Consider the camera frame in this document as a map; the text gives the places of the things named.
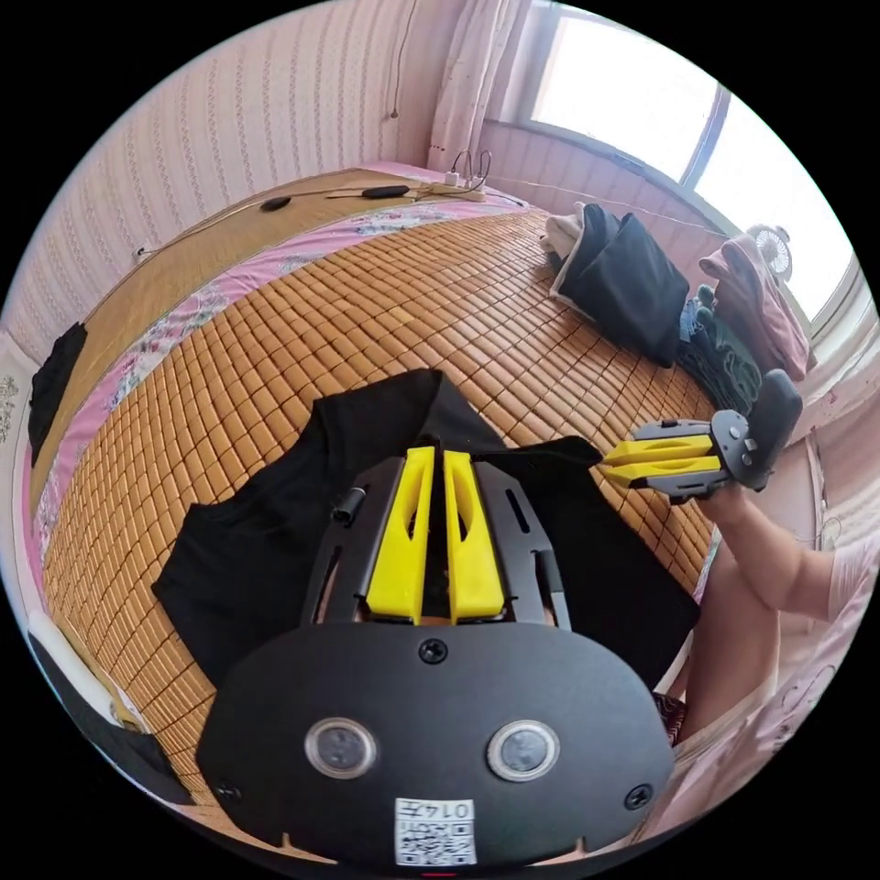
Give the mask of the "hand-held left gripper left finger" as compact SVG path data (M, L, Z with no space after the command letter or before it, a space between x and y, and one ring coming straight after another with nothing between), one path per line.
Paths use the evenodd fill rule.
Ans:
M408 449L397 467L366 593L375 618L421 622L434 474L431 446Z

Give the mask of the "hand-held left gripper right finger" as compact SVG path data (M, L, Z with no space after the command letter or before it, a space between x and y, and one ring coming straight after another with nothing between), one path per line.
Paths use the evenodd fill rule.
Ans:
M492 620L505 597L476 471L468 454L443 453L451 622Z

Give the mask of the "person's right hand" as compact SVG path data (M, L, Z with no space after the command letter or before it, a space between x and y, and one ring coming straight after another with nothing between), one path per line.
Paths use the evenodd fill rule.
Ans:
M737 483L727 483L705 497L698 498L699 510L720 531L732 528L747 511L747 497Z

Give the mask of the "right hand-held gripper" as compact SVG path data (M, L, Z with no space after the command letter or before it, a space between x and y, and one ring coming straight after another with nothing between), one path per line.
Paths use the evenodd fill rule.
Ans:
M746 419L731 410L711 420L663 420L638 429L602 460L607 480L651 489L675 504L697 500L727 483L761 492L773 467L759 459Z

